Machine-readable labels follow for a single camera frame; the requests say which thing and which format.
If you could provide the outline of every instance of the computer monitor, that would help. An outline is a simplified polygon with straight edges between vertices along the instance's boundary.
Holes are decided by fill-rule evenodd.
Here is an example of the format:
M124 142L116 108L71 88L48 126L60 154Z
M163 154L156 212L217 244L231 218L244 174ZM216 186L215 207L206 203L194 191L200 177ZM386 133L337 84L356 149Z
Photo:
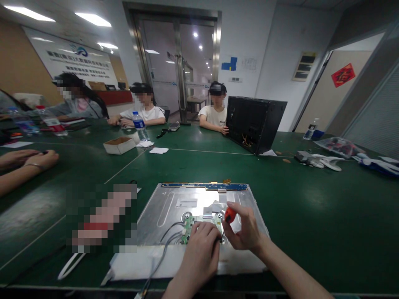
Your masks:
M106 85L105 85L105 88L106 88L107 90L116 90L115 85L111 85L111 84L106 84Z
M120 90L126 90L126 83L125 82L118 82L118 88Z
M229 96L227 137L258 155L271 149L287 102Z

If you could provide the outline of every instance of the plastic bag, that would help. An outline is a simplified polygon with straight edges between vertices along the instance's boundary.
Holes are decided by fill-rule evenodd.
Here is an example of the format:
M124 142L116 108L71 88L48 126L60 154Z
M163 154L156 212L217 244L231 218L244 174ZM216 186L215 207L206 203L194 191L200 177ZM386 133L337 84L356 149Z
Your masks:
M349 159L351 156L355 156L358 153L365 153L364 150L358 148L353 142L342 137L331 137L315 141L315 144L345 159Z

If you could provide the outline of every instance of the water bottle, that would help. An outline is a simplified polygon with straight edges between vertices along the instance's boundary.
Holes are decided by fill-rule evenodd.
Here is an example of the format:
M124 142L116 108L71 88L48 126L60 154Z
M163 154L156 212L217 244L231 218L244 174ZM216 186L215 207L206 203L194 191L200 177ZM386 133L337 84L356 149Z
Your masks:
M23 115L17 107L9 107L8 112L15 124L28 136L40 134L40 129L36 127L29 116Z
M137 111L133 111L133 123L137 130L138 136L141 141L150 141L148 137L147 130L145 129L145 124L143 119L140 117Z
M56 136L67 136L68 132L59 122L58 118L44 106L36 106L40 118L46 123L47 127L53 131Z
M308 130L306 131L305 135L303 136L303 138L305 140L310 140L312 139L313 133L316 131L317 125L318 125L318 118L315 118L315 120L313 121L313 123L311 123L308 127Z

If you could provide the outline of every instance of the green table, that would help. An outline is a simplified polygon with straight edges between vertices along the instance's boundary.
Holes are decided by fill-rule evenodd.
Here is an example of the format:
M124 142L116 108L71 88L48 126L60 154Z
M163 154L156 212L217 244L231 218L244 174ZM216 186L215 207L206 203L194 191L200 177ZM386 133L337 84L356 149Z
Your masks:
M273 241L327 290L399 294L397 180L354 161L340 162L342 172L303 166L292 158L297 150L326 152L315 149L301 134L278 132L273 149L282 155L256 157L220 133L198 126L181 126L155 139L161 128L148 130L156 146L170 149L161 155L143 148L121 156L107 154L104 142L134 130L112 128L104 120L65 138L50 134L31 138L34 144L23 149L54 149L60 161L0 200L0 285L6 286L65 244L82 215L99 205L101 196L96 194L136 179L142 190L108 245L87 254L62 281L57 281L57 275L71 257L69 248L35 265L9 286L99 289L114 254L112 245L123 242L125 230L137 221L157 183L231 179L250 184ZM0 154L8 150L0 147ZM151 289L165 289L168 281L154 280ZM134 291L142 285L143 281L116 282L105 289ZM283 292L269 272L215 277L204 290Z

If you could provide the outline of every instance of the reception desk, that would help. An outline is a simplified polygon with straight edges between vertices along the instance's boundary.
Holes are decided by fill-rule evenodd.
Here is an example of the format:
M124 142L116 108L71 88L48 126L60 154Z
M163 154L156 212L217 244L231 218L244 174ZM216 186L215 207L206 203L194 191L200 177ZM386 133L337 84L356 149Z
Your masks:
M105 104L117 105L131 103L133 101L132 93L130 91L94 91Z

